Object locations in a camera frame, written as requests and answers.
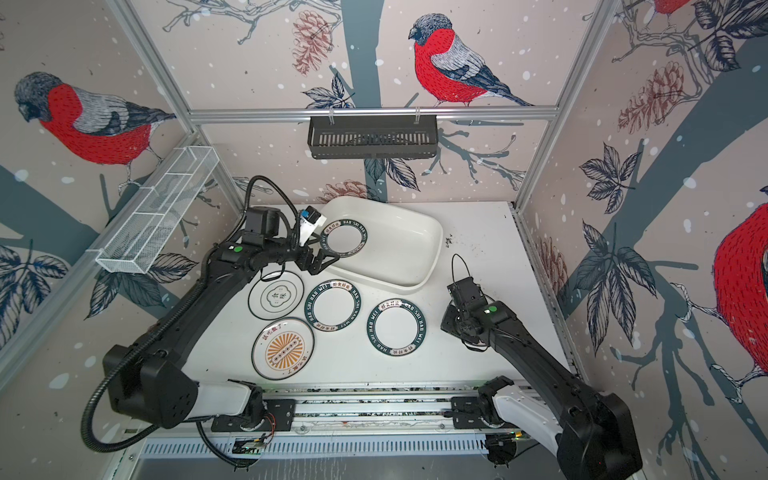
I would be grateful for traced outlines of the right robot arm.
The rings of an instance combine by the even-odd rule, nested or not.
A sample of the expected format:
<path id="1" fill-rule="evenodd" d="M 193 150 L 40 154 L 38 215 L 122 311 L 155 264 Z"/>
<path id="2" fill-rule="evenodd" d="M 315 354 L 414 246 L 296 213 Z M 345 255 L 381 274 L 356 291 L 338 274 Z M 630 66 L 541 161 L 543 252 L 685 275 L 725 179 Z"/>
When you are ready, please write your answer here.
<path id="1" fill-rule="evenodd" d="M 552 453 L 568 479 L 628 479 L 642 468 L 630 409 L 561 365 L 500 301 L 449 304 L 441 328 L 472 351 L 492 348 L 532 387 L 497 376 L 477 390 L 470 410 L 452 412 L 454 425 L 512 424 Z"/>

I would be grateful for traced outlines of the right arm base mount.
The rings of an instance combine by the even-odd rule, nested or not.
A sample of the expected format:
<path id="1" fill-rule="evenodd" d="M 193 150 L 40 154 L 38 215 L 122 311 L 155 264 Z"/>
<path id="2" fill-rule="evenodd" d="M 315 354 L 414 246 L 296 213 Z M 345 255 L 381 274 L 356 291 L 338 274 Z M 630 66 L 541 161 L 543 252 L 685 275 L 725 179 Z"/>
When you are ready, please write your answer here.
<path id="1" fill-rule="evenodd" d="M 442 412 L 454 429 L 511 429 L 515 424 L 501 419 L 487 395 L 452 397 L 450 408 Z"/>

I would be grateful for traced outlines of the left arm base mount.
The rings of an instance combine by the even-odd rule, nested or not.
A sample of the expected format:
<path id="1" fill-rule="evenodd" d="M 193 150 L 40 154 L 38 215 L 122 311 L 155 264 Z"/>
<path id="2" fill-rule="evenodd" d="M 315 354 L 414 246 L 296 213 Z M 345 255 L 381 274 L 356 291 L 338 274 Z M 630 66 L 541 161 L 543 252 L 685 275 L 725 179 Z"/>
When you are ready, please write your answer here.
<path id="1" fill-rule="evenodd" d="M 287 432 L 291 430 L 297 402 L 293 399 L 267 399 L 253 411 L 213 419 L 216 433 Z"/>

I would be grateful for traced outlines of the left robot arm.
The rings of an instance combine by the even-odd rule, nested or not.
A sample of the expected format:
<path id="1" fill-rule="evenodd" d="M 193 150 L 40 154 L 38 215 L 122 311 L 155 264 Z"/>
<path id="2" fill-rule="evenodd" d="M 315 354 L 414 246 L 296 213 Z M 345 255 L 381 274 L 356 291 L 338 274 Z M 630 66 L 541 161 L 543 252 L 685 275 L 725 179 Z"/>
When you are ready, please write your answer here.
<path id="1" fill-rule="evenodd" d="M 199 381 L 183 371 L 196 343 L 234 295 L 268 265 L 293 262 L 317 275 L 339 259 L 286 239 L 215 246 L 202 263 L 201 278 L 165 317 L 133 344 L 116 345 L 105 355 L 105 390 L 112 410 L 164 429 L 243 413 L 252 386 L 225 377 Z"/>

